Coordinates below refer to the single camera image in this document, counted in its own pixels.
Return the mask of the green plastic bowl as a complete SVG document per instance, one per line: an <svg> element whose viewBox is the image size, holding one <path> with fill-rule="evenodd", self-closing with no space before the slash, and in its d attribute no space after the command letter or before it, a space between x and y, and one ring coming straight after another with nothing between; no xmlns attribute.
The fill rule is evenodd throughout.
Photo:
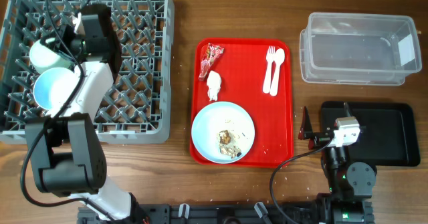
<svg viewBox="0 0 428 224"><path fill-rule="evenodd" d="M72 61L52 51L37 40L30 48L29 59L36 72L42 74L52 68L69 68Z"/></svg>

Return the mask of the light blue plastic bowl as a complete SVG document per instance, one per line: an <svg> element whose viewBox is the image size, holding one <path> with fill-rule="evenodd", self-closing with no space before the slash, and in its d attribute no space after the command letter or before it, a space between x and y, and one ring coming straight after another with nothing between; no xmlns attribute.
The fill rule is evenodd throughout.
<svg viewBox="0 0 428 224"><path fill-rule="evenodd" d="M33 86L36 103L45 110L60 108L76 87L79 77L66 68L52 68L42 73Z"/></svg>

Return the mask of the white plastic fork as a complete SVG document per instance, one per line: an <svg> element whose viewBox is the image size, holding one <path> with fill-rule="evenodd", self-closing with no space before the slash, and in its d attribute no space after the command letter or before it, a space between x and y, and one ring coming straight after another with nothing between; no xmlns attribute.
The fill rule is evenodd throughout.
<svg viewBox="0 0 428 224"><path fill-rule="evenodd" d="M269 46L267 53L266 53L266 62L267 62L267 68L265 71L265 77L263 80L263 93L267 94L270 92L270 86L271 86L271 77L272 77L272 64L274 62L274 56L275 56L276 48L274 46Z"/></svg>

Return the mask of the red snack wrapper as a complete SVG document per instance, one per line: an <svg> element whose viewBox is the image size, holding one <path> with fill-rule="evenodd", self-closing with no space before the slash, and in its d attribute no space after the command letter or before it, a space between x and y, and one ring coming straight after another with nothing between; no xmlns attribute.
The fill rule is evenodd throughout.
<svg viewBox="0 0 428 224"><path fill-rule="evenodd" d="M212 43L207 44L205 53L203 54L203 57L200 62L200 72L198 76L198 79L200 81L203 81L207 77L209 70L214 65L214 63L223 55L223 52L224 48L220 45L215 45Z"/></svg>

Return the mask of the white tissue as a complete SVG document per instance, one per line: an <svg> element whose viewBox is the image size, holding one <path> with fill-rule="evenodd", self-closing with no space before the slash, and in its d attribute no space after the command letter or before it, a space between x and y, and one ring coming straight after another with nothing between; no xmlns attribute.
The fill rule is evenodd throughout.
<svg viewBox="0 0 428 224"><path fill-rule="evenodd" d="M214 71L210 71L207 78L207 95L210 101L217 101L218 93L221 89L221 76Z"/></svg>

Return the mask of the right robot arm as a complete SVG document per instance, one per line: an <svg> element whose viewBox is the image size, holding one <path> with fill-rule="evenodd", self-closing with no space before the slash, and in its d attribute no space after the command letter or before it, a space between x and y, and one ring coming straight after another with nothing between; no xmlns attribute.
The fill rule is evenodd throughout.
<svg viewBox="0 0 428 224"><path fill-rule="evenodd" d="M322 153L321 166L330 192L319 193L311 206L312 223L374 223L372 189L377 172L365 162L353 161L349 147L356 143L362 128L344 103L345 117L337 118L334 126L314 132L307 107L303 108L298 138L309 140L309 150Z"/></svg>

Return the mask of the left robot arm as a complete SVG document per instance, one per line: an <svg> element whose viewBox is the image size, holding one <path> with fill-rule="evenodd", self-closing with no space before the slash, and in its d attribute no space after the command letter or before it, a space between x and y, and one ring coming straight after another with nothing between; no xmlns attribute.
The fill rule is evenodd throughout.
<svg viewBox="0 0 428 224"><path fill-rule="evenodd" d="M107 223L148 223L134 195L108 177L93 125L122 63L110 18L106 5L86 5L71 25L55 27L32 45L29 58L38 73L33 97L46 115L26 122L23 167L32 170L38 190L61 205L79 201Z"/></svg>

